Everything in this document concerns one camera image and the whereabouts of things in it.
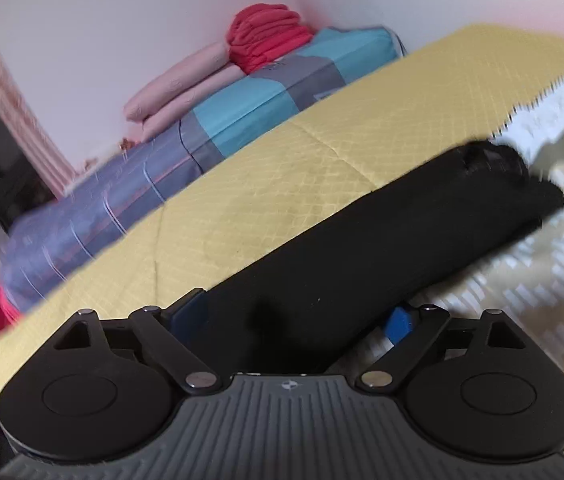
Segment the yellow quilted blanket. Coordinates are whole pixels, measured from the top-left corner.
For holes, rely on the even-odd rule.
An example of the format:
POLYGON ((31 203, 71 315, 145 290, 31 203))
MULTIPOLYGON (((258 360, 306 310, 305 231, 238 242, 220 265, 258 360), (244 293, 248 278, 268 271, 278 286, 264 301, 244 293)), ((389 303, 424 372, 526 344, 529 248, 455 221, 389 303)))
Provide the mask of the yellow quilted blanket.
MULTIPOLYGON (((470 25, 251 142, 158 205, 0 334, 0 389, 81 308, 122 318, 241 270, 352 200, 500 129, 564 76, 564 38, 470 25)), ((564 189, 564 161, 551 173, 564 189)), ((427 298, 500 308, 564 369, 564 212, 427 298)))

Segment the black knit pants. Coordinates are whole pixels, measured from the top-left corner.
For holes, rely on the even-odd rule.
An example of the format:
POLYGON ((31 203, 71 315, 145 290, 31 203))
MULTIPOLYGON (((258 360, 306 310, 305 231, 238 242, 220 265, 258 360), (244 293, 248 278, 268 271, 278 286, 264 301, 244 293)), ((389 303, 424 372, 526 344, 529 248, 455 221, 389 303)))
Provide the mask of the black knit pants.
POLYGON ((562 208, 513 148, 451 148, 213 286, 191 350, 222 376, 323 373, 392 308, 562 208))

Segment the pink curtain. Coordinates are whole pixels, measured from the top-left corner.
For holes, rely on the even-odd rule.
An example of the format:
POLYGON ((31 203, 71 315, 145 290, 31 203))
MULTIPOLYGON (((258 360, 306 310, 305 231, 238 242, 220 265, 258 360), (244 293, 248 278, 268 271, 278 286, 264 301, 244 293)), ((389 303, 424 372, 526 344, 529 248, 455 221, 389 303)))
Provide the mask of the pink curtain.
POLYGON ((78 176, 42 128, 0 55, 0 119, 55 196, 78 176))

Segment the pink folded blanket stack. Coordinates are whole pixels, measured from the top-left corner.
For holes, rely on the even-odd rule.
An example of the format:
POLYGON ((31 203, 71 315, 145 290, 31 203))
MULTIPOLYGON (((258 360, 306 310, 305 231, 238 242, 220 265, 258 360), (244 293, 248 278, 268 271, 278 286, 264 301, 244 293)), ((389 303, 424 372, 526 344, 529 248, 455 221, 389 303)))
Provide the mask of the pink folded blanket stack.
POLYGON ((245 74, 229 61, 224 42, 183 58, 138 91, 124 106, 130 129, 125 141, 138 144, 175 125, 187 112, 245 74))

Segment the red folded clothes stack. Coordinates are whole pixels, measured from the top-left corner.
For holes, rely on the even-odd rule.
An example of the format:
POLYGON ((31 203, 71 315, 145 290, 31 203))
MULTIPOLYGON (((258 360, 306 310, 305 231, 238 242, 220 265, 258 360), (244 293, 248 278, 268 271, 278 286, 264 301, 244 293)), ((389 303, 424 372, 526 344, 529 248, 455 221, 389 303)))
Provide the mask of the red folded clothes stack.
POLYGON ((309 44, 314 30, 285 4, 256 3, 235 15, 225 34, 229 60, 250 74, 309 44))

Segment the purple plaid folded duvet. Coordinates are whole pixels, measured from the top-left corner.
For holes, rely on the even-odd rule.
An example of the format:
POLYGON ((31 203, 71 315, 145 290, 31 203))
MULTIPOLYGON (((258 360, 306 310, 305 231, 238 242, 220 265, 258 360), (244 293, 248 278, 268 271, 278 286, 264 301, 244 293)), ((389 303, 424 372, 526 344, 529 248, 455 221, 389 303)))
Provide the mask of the purple plaid folded duvet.
POLYGON ((310 44, 233 82, 155 138, 122 152, 55 202, 20 217, 3 249, 1 288, 26 312, 150 212, 264 133, 391 62, 384 27, 320 30, 310 44))

